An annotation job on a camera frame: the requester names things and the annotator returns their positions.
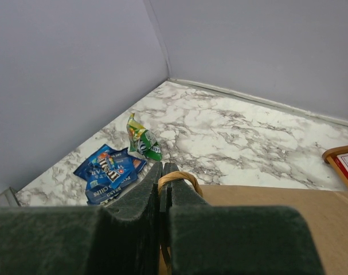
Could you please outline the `yellow green candy packet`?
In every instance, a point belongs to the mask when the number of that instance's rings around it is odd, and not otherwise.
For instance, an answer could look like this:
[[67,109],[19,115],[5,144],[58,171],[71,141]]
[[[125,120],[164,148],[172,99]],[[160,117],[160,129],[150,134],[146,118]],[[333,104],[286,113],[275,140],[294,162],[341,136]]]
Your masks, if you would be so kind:
[[130,152],[137,152],[145,158],[160,162],[162,151],[155,135],[135,120],[135,114],[130,114],[126,129],[130,141]]

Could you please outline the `brown paper bag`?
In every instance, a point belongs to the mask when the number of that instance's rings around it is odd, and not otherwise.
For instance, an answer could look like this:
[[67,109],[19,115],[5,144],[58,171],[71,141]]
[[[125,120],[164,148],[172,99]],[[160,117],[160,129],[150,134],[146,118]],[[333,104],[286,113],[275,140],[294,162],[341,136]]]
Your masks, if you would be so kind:
[[[179,172],[188,185],[197,183]],[[348,274],[348,192],[246,186],[200,186],[211,206],[288,206],[306,220],[324,274]],[[160,255],[159,273],[168,274]]]

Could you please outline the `blue M&Ms candy packet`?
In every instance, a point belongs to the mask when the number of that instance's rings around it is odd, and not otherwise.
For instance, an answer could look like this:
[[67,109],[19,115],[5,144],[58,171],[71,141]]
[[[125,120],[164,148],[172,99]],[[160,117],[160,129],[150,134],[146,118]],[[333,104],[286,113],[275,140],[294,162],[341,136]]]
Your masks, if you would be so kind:
[[88,182],[117,188],[129,174],[128,169],[116,164],[112,153],[107,150],[95,152],[87,161],[86,178]]

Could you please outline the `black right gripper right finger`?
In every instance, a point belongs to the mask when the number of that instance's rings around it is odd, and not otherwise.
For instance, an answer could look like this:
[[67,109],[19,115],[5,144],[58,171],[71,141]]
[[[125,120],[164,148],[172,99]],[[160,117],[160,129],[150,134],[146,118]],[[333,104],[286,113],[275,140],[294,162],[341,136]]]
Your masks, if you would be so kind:
[[211,206],[174,163],[159,183],[168,274],[324,274],[306,220],[288,206]]

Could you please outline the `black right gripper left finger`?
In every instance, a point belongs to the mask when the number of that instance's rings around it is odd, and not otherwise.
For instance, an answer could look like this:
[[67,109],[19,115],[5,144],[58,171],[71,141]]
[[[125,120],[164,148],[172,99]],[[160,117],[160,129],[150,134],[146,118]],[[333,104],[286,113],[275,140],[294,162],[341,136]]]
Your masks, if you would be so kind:
[[0,207],[0,274],[157,274],[161,175],[107,207]]

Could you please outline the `blue salt vinegar chips bag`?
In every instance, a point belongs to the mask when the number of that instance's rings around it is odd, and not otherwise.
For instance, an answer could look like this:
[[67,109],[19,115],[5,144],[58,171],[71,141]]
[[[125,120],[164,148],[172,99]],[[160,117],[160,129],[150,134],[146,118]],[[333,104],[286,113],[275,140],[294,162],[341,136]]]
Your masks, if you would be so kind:
[[117,196],[138,180],[131,156],[113,158],[100,154],[87,180],[85,194],[89,205],[101,205]]

